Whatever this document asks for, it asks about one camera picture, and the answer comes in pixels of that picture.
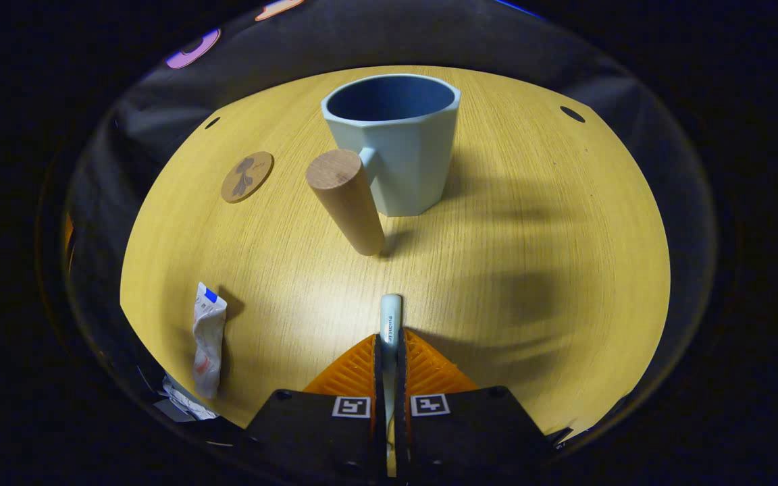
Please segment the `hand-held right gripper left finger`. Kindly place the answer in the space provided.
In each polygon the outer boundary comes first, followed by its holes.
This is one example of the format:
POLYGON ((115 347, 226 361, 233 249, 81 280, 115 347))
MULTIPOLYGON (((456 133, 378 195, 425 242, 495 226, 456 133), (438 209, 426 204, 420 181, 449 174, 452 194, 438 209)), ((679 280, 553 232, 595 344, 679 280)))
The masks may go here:
POLYGON ((301 391, 278 389, 244 429, 244 450, 277 482, 386 479, 380 339, 367 336, 301 391))

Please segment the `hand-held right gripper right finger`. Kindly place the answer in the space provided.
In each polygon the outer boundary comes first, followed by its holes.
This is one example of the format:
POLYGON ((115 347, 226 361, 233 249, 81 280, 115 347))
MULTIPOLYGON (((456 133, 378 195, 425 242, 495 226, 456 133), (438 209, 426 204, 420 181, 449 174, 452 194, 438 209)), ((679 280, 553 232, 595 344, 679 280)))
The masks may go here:
POLYGON ((398 338, 395 388, 401 482, 536 482, 555 455, 507 387, 472 384, 411 330, 398 338))

